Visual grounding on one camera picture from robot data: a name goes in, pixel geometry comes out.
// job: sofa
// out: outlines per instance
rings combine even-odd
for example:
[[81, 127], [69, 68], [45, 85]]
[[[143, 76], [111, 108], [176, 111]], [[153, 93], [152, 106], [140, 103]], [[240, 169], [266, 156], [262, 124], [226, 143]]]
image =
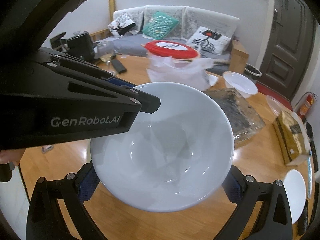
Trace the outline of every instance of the sofa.
[[[179, 20], [179, 24], [168, 34], [164, 40], [176, 41], [185, 44], [187, 40], [200, 27], [206, 27], [212, 31], [218, 32], [233, 38], [235, 30], [240, 22], [239, 18], [225, 15], [218, 12], [213, 12], [205, 9], [186, 7], [186, 6], [144, 6], [135, 7], [124, 10], [115, 11], [113, 18], [118, 18], [124, 12], [136, 23], [136, 26], [123, 35], [121, 38], [109, 36], [103, 41], [111, 41], [115, 47], [117, 54], [132, 55], [146, 57], [147, 50], [142, 46], [150, 42], [151, 38], [146, 37], [141, 30], [143, 26], [148, 23], [151, 17], [157, 12], [161, 11], [171, 17]], [[213, 58], [215, 66], [212, 72], [222, 74], [228, 70], [228, 65], [220, 63], [228, 63], [230, 60], [230, 53], [232, 50], [232, 42], [222, 55], [216, 55], [208, 52], [202, 52], [202, 57]]]

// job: red floor mat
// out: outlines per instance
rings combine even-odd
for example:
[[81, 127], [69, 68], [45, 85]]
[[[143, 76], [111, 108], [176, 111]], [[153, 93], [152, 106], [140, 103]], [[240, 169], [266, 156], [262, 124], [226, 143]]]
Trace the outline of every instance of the red floor mat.
[[262, 85], [261, 83], [257, 82], [256, 86], [258, 88], [258, 91], [266, 96], [272, 96], [273, 98], [275, 98], [276, 100], [278, 100], [281, 104], [283, 104], [286, 108], [290, 109], [293, 111], [292, 106], [290, 104], [290, 102], [285, 99], [284, 97], [282, 97], [281, 95], [279, 95], [277, 92], [274, 92], [272, 89]]

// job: door handle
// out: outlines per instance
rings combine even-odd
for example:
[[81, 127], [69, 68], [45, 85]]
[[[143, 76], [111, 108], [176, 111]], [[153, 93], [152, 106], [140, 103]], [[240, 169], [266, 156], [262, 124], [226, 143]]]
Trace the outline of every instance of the door handle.
[[279, 24], [281, 27], [283, 27], [283, 25], [280, 22], [277, 22], [277, 21], [273, 21], [273, 22], [276, 24]]
[[272, 22], [272, 27], [271, 27], [271, 32], [274, 33], [276, 31], [276, 24], [280, 25], [281, 27], [283, 27], [283, 25], [277, 21], [278, 18], [278, 10], [275, 9], [273, 11], [273, 22]]

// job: fire extinguisher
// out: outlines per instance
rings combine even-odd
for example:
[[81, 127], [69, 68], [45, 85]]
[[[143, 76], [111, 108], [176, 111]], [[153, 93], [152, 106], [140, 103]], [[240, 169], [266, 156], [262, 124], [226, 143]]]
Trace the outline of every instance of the fire extinguisher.
[[305, 115], [307, 114], [307, 112], [309, 111], [310, 107], [314, 104], [315, 100], [316, 100], [316, 95], [309, 92], [310, 94], [307, 96], [306, 100], [304, 101], [304, 103], [300, 106], [297, 115], [301, 117], [301, 119], [303, 119], [305, 117]]

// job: white plate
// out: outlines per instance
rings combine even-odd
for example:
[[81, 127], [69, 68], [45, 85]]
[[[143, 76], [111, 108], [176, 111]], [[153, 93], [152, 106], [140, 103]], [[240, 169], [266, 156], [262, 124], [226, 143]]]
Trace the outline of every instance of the white plate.
[[151, 212], [194, 206], [219, 188], [234, 153], [231, 125], [221, 108], [186, 85], [136, 87], [161, 99], [153, 114], [139, 113], [128, 133], [91, 139], [92, 162], [107, 189]]
[[223, 73], [223, 78], [227, 88], [235, 88], [244, 98], [258, 93], [257, 86], [249, 78], [239, 73], [226, 71]]
[[306, 202], [306, 184], [297, 170], [290, 170], [284, 178], [283, 185], [287, 193], [292, 224], [301, 216]]

